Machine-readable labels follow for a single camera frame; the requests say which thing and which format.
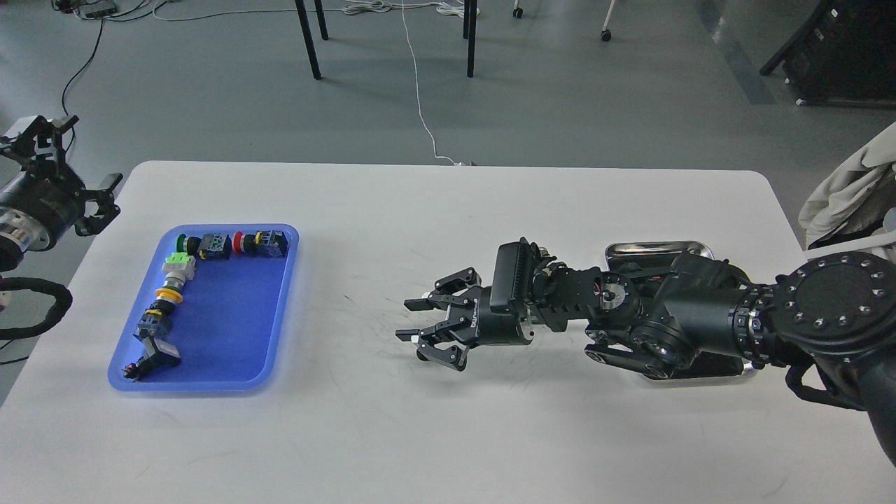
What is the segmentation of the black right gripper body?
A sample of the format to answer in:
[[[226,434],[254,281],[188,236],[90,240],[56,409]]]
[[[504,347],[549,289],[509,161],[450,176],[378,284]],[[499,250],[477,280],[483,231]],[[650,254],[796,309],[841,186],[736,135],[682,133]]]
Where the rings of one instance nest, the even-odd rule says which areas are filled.
[[[531,344],[533,335],[524,331],[518,316],[492,312],[490,294],[490,287],[471,287],[461,294],[467,302],[458,307],[458,317],[464,319],[458,341],[467,347]]]

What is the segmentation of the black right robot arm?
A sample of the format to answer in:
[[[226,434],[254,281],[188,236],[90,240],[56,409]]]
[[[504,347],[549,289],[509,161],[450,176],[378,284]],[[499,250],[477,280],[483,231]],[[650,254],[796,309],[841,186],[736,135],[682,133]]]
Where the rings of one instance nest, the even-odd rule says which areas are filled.
[[[412,312],[445,320],[397,330],[420,360],[462,371],[476,347],[527,345],[529,326],[566,332],[585,320],[597,363],[672,379],[701,354],[786,367],[800,399],[866,412],[894,459],[894,265],[861,251],[819,256],[775,283],[753,283],[726,260],[666,250],[665,265],[618,256],[574,270],[520,239],[500,246],[490,286],[469,267],[441,278]]]

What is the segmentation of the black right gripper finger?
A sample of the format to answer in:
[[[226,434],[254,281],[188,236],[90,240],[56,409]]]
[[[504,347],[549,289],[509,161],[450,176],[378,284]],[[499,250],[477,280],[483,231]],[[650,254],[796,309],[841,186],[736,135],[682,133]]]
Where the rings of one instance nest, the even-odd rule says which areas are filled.
[[[435,282],[435,287],[420,299],[404,300],[404,307],[411,312],[448,310],[448,307],[470,309],[481,304],[484,293],[481,277],[473,267],[467,267]]]
[[[477,341],[477,329],[471,318],[448,318],[428,328],[399,329],[395,336],[415,344],[432,363],[462,371],[467,366],[468,351]]]

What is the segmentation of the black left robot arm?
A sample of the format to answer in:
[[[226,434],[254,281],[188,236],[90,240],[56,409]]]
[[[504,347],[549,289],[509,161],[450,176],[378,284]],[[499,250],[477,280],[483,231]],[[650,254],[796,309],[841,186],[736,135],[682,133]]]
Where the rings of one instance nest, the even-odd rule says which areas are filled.
[[[18,119],[2,135],[2,157],[20,165],[19,175],[2,188],[2,272],[18,267],[29,250],[53,249],[71,228],[80,237],[95,236],[120,214],[114,191],[121,173],[90,190],[67,162],[63,136],[78,121],[77,115],[35,115]]]

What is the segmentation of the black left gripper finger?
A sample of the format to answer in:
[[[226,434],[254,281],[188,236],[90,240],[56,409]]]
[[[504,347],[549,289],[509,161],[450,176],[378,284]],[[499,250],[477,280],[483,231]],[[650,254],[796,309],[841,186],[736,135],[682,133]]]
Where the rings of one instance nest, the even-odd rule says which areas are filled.
[[[87,204],[95,204],[94,213],[84,213],[74,221],[74,229],[79,237],[90,237],[102,233],[106,227],[120,214],[120,207],[115,201],[115,190],[124,181],[122,173],[112,173],[106,176],[100,184],[100,188],[89,190],[81,188],[76,191],[76,201],[86,211]]]
[[[47,119],[42,115],[17,119],[1,137],[2,156],[28,169],[48,163],[57,176],[73,172],[65,159],[63,136],[79,121],[77,115]]]

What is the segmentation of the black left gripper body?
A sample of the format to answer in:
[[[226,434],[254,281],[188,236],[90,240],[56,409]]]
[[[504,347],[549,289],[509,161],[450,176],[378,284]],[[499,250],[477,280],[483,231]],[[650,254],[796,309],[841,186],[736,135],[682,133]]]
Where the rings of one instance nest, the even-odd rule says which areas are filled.
[[[85,188],[84,182],[74,173],[20,172],[2,188],[2,252],[53,249],[83,215],[83,207],[76,201],[76,191],[81,188]]]

